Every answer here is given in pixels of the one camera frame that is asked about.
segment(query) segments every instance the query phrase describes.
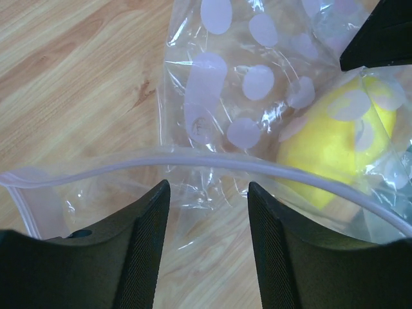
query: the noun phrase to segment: yellow lemon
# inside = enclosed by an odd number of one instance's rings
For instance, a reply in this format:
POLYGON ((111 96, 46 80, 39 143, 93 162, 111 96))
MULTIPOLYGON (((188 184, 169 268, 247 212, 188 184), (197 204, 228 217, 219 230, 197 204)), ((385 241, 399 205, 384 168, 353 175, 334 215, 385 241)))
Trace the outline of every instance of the yellow lemon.
MULTIPOLYGON (((391 88, 375 77, 359 79, 334 89, 316 102, 298 122, 289 126, 276 162, 351 184, 366 166, 387 148, 397 119, 396 111, 382 109, 375 98, 395 99, 391 88)), ((322 209, 335 197, 324 190, 279 180, 313 206, 322 209)))

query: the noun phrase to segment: yellow object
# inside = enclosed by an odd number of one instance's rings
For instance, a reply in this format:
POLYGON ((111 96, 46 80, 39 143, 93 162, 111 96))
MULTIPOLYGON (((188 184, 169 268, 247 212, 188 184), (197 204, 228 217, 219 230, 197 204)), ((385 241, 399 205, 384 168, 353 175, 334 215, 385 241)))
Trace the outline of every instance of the yellow object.
MULTIPOLYGON (((374 77, 363 78, 371 97, 394 98, 391 89, 374 77)), ((361 90, 362 82, 354 79, 334 89, 316 102, 304 115, 307 123, 295 135, 281 142, 276 162, 296 167, 323 177, 351 184, 357 174, 377 159, 387 148, 396 123, 396 111, 387 111, 372 100, 371 107, 361 117, 373 128, 373 141, 362 151, 355 149, 356 121, 340 121, 331 117, 331 104, 342 100, 349 91, 361 90)), ((334 194, 289 180, 279 180, 313 206, 322 209, 334 194)))

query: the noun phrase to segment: wood grain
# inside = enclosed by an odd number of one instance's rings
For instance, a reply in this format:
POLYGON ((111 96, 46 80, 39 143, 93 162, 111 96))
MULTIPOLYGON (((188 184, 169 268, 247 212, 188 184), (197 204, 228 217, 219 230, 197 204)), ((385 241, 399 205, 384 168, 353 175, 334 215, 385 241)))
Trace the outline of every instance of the wood grain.
MULTIPOLYGON (((156 146, 172 7, 0 0, 0 172, 156 146)), ((226 198, 236 206, 200 213, 180 243, 186 214, 172 207, 155 308, 261 308, 246 201, 233 187, 226 198)), ((25 232, 3 188, 0 228, 25 232)))

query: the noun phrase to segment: wooden table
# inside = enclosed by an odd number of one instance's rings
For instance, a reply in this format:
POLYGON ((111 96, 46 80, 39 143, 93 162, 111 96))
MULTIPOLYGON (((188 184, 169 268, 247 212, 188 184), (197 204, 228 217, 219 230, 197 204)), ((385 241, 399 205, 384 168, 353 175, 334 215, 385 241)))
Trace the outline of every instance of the wooden table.
MULTIPOLYGON (((155 88, 172 5, 0 0, 0 172, 157 145, 155 88)), ((24 232, 3 188, 0 214, 0 228, 24 232)), ((190 237, 167 237, 154 307, 260 308, 244 199, 190 237)))

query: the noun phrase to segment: yellow fruit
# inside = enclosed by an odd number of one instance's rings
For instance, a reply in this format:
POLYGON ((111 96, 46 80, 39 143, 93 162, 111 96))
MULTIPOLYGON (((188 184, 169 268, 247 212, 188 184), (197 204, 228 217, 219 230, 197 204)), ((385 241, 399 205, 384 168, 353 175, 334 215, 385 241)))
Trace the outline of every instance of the yellow fruit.
MULTIPOLYGON (((374 77, 363 78, 363 83, 368 87, 369 95, 394 98, 391 89, 374 77)), ((353 90, 363 91, 359 79, 334 89, 316 102, 304 114, 307 123, 302 130, 281 142, 276 162, 346 184, 351 184, 358 174, 364 173, 366 166, 376 160, 390 143, 397 116, 396 111, 382 109, 372 100, 371 108, 362 116, 362 120, 373 129, 373 141, 370 140, 367 149, 357 151, 355 126, 356 123, 359 125, 360 120, 340 121, 330 116, 331 104, 337 100, 347 100, 342 98, 353 90)), ((301 183, 278 181, 319 209, 335 197, 332 193, 301 183)))

